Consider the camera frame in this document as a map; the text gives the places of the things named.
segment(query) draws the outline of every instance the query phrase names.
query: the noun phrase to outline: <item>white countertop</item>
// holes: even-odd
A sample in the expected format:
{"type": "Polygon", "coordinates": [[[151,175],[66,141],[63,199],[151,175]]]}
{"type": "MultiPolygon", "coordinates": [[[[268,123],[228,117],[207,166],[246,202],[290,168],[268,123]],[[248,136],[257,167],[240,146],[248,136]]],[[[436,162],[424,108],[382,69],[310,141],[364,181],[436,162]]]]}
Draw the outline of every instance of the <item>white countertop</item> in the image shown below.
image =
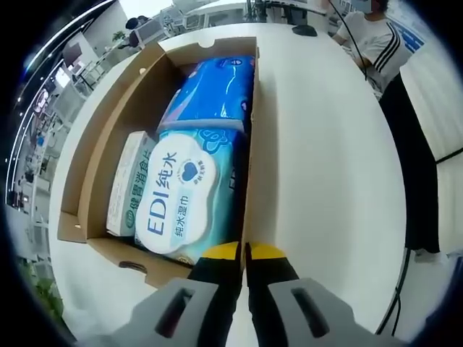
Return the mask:
{"type": "MultiPolygon", "coordinates": [[[[286,252],[298,275],[321,282],[374,332],[394,295],[405,240],[405,196],[388,124],[354,62],[326,34],[288,25],[212,27],[161,42],[169,51],[216,38],[256,36],[264,112],[252,135],[252,239],[286,252]]],[[[119,269],[86,244],[57,241],[64,182],[78,140],[102,97],[128,65],[114,67],[71,128],[51,191],[51,259],[76,338],[110,333],[155,291],[144,275],[119,269]]],[[[256,346],[243,287],[229,345],[256,346]]]]}

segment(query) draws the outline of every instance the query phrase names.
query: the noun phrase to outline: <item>white box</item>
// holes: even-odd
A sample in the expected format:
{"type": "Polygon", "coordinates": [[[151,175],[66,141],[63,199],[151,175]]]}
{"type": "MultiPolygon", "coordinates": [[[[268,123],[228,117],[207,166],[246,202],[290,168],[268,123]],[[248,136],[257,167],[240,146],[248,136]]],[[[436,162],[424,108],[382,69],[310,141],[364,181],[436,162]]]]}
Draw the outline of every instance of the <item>white box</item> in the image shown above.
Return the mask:
{"type": "Polygon", "coordinates": [[[155,144],[146,132],[133,132],[125,142],[114,177],[106,219],[106,227],[112,235],[135,235],[135,216],[148,177],[148,161],[155,144]]]}

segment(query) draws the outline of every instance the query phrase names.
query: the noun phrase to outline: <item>striped sleeve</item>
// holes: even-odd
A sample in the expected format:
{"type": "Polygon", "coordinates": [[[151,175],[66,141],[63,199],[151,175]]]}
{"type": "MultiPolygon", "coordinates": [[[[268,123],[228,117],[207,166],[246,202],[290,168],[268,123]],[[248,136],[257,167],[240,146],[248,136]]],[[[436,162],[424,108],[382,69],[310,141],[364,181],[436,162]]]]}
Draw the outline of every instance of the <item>striped sleeve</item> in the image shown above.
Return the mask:
{"type": "Polygon", "coordinates": [[[389,34],[377,37],[363,52],[362,55],[372,62],[376,71],[381,73],[394,54],[399,50],[401,37],[397,30],[387,23],[389,34]]]}

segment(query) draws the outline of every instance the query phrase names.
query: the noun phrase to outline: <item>label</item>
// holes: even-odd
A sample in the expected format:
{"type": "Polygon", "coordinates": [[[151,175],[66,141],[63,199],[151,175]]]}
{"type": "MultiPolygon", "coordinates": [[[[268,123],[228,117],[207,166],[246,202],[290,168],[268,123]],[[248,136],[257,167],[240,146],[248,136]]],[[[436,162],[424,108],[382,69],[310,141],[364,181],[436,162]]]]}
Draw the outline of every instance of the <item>label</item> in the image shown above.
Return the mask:
{"type": "Polygon", "coordinates": [[[167,254],[197,241],[208,227],[216,164],[184,134],[164,137],[151,153],[137,215],[137,237],[150,251],[167,254]]]}
{"type": "Polygon", "coordinates": [[[154,144],[146,132],[134,132],[127,138],[114,177],[106,219],[106,227],[113,235],[132,236],[135,233],[135,216],[154,144]]]}

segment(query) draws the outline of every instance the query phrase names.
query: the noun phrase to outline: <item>computer mouse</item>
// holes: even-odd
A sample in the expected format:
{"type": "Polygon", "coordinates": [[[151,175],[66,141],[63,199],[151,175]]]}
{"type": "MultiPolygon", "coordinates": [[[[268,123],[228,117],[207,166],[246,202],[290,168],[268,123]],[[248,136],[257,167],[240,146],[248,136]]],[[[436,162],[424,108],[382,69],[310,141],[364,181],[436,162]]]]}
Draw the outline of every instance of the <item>computer mouse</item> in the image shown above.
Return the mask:
{"type": "Polygon", "coordinates": [[[292,28],[292,32],[302,36],[318,36],[317,30],[311,25],[296,25],[292,28]]]}

